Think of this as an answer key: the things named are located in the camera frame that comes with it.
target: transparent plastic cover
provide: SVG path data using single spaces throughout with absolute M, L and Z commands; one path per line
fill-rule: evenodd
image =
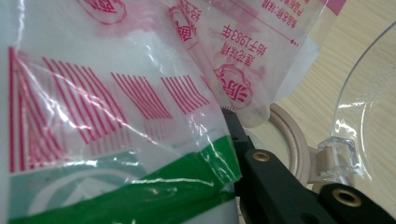
M 341 91 L 332 144 L 340 182 L 355 187 L 396 217 L 396 22 L 361 56 Z

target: red printed pattern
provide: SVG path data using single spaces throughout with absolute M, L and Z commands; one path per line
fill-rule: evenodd
M 79 144 L 89 155 L 100 156 L 132 144 L 128 130 L 123 128 L 128 124 L 120 106 L 91 68 L 42 58 L 50 73 L 35 74 L 38 80 L 33 80 L 13 49 L 9 57 L 12 174 L 73 160 L 69 150 L 75 148 L 69 145 Z M 171 121 L 172 116 L 146 78 L 111 75 L 121 89 L 116 91 L 125 93 L 145 119 L 154 121 L 145 126 L 148 135 L 158 139 L 171 136 L 158 130 L 169 129 L 173 122 L 167 120 Z M 164 77 L 162 81 L 184 114 L 210 104 L 189 76 Z M 65 130 L 70 128 L 78 132 L 80 143 L 67 139 Z
M 35 74 L 32 79 L 13 49 L 9 57 L 12 174 L 70 161 L 68 150 L 75 148 L 66 144 L 66 128 L 77 130 L 82 139 L 79 147 L 87 146 L 93 156 L 131 145 L 129 134 L 121 128 L 126 119 L 120 107 L 91 68 L 43 58 L 51 75 Z
M 130 77 L 113 73 L 111 75 L 145 119 L 172 118 L 145 77 Z
M 86 144 L 122 127 L 126 118 L 91 68 L 43 60 Z
M 9 50 L 9 75 L 10 115 L 12 115 L 10 117 L 10 172 L 31 170 L 53 161 L 67 160 L 65 148 L 59 141 L 59 134 L 62 132 L 55 134 L 50 128 L 45 111 L 34 97 L 35 91 L 30 84 L 29 75 L 15 60 L 13 49 Z M 28 124 L 26 130 L 23 129 L 25 123 Z
M 188 114 L 210 102 L 196 89 L 189 76 L 162 77 L 163 84 L 169 90 L 184 114 Z

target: red logo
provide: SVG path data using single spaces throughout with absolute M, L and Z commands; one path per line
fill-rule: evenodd
M 121 0 L 78 0 L 79 4 L 102 24 L 121 22 L 127 15 Z
M 224 64 L 215 73 L 234 108 L 243 109 L 250 105 L 253 92 L 244 72 L 233 64 Z

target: black plastic part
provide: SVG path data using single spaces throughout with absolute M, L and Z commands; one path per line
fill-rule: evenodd
M 265 153 L 270 160 L 258 161 L 255 153 Z M 270 223 L 336 223 L 273 153 L 251 149 L 245 160 L 243 173 Z
M 330 184 L 319 195 L 306 189 L 273 153 L 255 149 L 233 111 L 222 112 L 242 171 L 235 194 L 240 197 L 246 223 L 396 223 L 385 210 L 349 186 Z M 256 160 L 253 155 L 257 152 L 270 159 Z M 335 189 L 349 190 L 359 197 L 361 205 L 346 205 L 345 200 L 353 197 L 343 193 L 334 196 Z
M 324 186 L 318 201 L 340 223 L 396 223 L 383 208 L 350 186 Z

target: plastic wrapping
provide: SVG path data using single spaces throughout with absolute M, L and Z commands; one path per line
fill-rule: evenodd
M 175 223 L 233 199 L 224 118 L 166 5 L 3 1 L 0 18 L 0 223 Z
M 297 86 L 345 3 L 163 1 L 220 104 L 246 127 L 269 119 L 269 105 Z

